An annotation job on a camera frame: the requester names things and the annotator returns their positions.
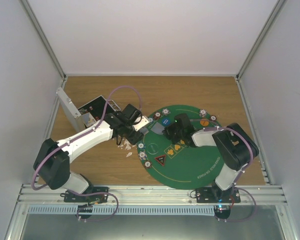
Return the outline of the red 100 chip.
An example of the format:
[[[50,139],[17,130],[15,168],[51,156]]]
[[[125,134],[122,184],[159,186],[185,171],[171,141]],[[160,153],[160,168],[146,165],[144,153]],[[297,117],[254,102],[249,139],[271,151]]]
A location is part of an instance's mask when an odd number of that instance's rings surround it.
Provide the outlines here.
[[[216,121],[217,120],[217,117],[215,116],[215,115],[213,115],[213,114],[211,114],[210,116],[209,116],[209,119],[211,120],[211,121]]]
[[[158,120],[161,116],[162,116],[162,114],[159,111],[157,111],[157,112],[154,113],[153,119]]]
[[[150,169],[152,167],[152,163],[150,161],[145,161],[143,164],[145,169]]]

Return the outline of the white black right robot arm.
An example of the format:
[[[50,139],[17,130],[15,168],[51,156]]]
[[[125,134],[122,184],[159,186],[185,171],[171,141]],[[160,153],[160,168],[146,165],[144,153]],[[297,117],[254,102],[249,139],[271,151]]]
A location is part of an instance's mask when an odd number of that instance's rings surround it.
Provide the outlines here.
[[[221,127],[211,119],[190,119],[181,113],[174,117],[173,123],[164,127],[162,133],[173,144],[184,141],[192,148],[217,147],[223,167],[211,184],[211,196],[218,203],[234,193],[238,179],[260,153],[238,123]]]

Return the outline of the black red triangular all-in button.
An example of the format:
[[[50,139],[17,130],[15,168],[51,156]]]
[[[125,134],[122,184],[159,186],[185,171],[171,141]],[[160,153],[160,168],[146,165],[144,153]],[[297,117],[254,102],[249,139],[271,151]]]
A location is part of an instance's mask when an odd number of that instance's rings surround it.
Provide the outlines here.
[[[164,154],[164,155],[160,155],[160,156],[156,156],[155,158],[154,158],[161,166],[165,166],[165,164],[166,164],[166,155]]]

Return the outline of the blue orange 10 chip stack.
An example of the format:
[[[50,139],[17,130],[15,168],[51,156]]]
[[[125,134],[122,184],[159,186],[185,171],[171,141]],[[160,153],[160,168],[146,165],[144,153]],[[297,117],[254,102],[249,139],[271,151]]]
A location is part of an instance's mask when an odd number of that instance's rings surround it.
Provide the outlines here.
[[[168,108],[163,108],[161,112],[162,112],[163,116],[167,116],[167,115],[169,115],[171,113]]]

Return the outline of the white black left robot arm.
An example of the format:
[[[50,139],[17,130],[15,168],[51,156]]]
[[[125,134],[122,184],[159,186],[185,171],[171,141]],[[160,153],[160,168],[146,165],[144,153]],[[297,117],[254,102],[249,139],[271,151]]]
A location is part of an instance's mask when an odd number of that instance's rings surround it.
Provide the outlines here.
[[[149,122],[139,109],[128,104],[122,111],[104,112],[97,123],[68,138],[46,139],[33,164],[34,177],[41,177],[52,190],[63,188],[75,192],[80,201],[88,202],[93,197],[92,184],[83,175],[72,172],[71,163],[111,139],[124,138],[132,145],[137,144],[144,137],[141,129]]]

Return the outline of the orange big blind button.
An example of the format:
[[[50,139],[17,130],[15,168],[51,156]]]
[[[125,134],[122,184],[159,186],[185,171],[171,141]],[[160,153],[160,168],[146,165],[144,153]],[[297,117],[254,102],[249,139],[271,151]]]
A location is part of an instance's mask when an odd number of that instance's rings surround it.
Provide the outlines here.
[[[209,122],[208,120],[206,120],[206,119],[201,119],[201,120],[199,121],[199,123],[200,123],[203,127],[208,127],[209,124],[210,124],[210,122]]]

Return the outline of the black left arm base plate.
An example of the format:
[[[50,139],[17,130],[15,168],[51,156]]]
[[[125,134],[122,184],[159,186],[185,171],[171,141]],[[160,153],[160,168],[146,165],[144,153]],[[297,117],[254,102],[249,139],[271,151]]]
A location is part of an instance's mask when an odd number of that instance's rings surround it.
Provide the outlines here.
[[[106,203],[108,200],[109,188],[106,186],[94,186],[91,189],[87,189],[84,193],[74,194],[67,190],[60,194],[65,203],[89,203],[100,204]]]

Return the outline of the blue small blind button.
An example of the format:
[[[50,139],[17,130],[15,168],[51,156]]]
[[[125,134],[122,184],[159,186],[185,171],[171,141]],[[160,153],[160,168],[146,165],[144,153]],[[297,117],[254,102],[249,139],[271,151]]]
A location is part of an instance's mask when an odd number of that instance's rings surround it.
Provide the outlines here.
[[[165,117],[161,121],[163,126],[168,126],[171,123],[171,120],[168,117]]]

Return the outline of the blue playing card deck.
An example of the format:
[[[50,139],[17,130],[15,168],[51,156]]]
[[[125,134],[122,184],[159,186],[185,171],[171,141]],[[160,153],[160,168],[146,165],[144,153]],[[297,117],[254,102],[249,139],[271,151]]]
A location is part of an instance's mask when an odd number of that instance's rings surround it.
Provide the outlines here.
[[[146,135],[146,134],[149,133],[149,130],[148,130],[148,128],[146,128],[146,127],[141,128],[139,131],[140,131],[143,135]]]

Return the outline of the clear round dealer button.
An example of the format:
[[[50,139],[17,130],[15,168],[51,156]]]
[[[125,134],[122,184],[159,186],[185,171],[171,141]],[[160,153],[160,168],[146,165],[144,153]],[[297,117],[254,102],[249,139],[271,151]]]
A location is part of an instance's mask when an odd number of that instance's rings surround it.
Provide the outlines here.
[[[146,150],[150,155],[156,155],[159,152],[159,147],[155,143],[150,143],[147,145]]]

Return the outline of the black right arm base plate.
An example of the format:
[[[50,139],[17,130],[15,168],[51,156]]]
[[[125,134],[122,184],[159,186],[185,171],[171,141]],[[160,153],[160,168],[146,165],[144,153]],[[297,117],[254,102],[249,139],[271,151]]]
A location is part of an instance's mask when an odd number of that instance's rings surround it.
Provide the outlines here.
[[[220,190],[209,186],[197,188],[194,192],[197,203],[230,204],[241,202],[239,191],[232,188]]]

